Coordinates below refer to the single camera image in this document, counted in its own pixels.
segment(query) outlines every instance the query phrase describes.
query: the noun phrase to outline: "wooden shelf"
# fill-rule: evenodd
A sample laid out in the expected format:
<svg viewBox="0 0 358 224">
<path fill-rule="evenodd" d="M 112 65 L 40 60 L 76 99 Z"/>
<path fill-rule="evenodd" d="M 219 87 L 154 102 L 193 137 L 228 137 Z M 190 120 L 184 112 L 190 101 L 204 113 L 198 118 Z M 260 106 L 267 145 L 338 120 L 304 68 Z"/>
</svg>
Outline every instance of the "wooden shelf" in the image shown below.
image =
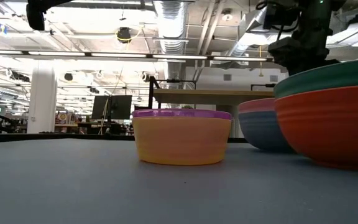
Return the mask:
<svg viewBox="0 0 358 224">
<path fill-rule="evenodd" d="M 272 91 L 168 90 L 155 89 L 159 103 L 238 105 L 245 101 L 273 97 Z"/>
</svg>

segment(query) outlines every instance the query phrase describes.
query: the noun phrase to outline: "computer monitor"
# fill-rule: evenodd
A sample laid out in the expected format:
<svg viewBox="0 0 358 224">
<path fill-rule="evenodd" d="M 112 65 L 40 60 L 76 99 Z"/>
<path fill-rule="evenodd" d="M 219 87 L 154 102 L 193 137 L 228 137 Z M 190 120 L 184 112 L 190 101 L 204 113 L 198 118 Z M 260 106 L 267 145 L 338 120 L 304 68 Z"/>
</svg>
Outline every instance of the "computer monitor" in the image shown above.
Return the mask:
<svg viewBox="0 0 358 224">
<path fill-rule="evenodd" d="M 144 110 L 144 109 L 148 109 L 149 107 L 148 106 L 136 106 L 135 105 L 135 110 Z"/>
<path fill-rule="evenodd" d="M 132 96 L 95 96 L 93 102 L 92 119 L 103 119 L 104 107 L 107 103 L 105 119 L 109 116 L 110 108 L 111 119 L 130 119 Z"/>
</svg>

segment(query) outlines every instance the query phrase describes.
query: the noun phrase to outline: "orange bowl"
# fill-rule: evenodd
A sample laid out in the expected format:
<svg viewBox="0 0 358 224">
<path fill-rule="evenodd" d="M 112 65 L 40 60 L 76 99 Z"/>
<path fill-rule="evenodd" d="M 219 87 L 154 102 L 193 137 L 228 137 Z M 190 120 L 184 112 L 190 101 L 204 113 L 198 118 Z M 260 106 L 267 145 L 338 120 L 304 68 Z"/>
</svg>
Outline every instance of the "orange bowl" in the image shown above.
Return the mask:
<svg viewBox="0 0 358 224">
<path fill-rule="evenodd" d="M 133 118 L 139 159 L 168 165 L 206 165 L 224 159 L 231 120 L 193 117 Z"/>
<path fill-rule="evenodd" d="M 358 86 L 286 96 L 275 110 L 294 150 L 324 166 L 358 169 Z"/>
</svg>

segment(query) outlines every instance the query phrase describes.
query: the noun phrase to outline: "bowl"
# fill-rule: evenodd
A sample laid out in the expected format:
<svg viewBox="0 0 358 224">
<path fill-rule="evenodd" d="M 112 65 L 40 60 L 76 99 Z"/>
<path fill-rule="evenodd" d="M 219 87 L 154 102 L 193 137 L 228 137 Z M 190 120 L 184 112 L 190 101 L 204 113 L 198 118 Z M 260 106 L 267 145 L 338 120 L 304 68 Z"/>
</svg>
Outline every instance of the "bowl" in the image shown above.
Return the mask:
<svg viewBox="0 0 358 224">
<path fill-rule="evenodd" d="M 239 120 L 245 139 L 269 152 L 294 152 L 282 134 L 274 111 L 274 98 L 239 105 Z"/>
<path fill-rule="evenodd" d="M 358 170 L 358 86 L 286 96 L 275 110 L 296 152 L 324 166 Z"/>
<path fill-rule="evenodd" d="M 206 165 L 224 159 L 231 115 L 222 111 L 156 109 L 133 112 L 139 159 L 167 165 Z"/>
<path fill-rule="evenodd" d="M 290 76 L 274 88 L 276 99 L 315 90 L 358 86 L 358 60 L 315 68 Z"/>
</svg>

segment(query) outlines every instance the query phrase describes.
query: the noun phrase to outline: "purple rim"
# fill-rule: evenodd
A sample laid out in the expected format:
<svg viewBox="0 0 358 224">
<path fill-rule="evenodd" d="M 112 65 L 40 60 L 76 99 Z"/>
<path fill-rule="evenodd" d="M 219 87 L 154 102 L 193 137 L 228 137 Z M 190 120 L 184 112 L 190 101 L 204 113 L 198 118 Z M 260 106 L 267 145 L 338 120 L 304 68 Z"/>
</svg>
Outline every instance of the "purple rim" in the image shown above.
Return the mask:
<svg viewBox="0 0 358 224">
<path fill-rule="evenodd" d="M 132 112 L 134 118 L 141 117 L 167 117 L 167 116 L 187 116 L 193 118 L 221 118 L 231 119 L 231 114 L 223 111 L 195 110 L 195 109 L 144 109 Z"/>
</svg>

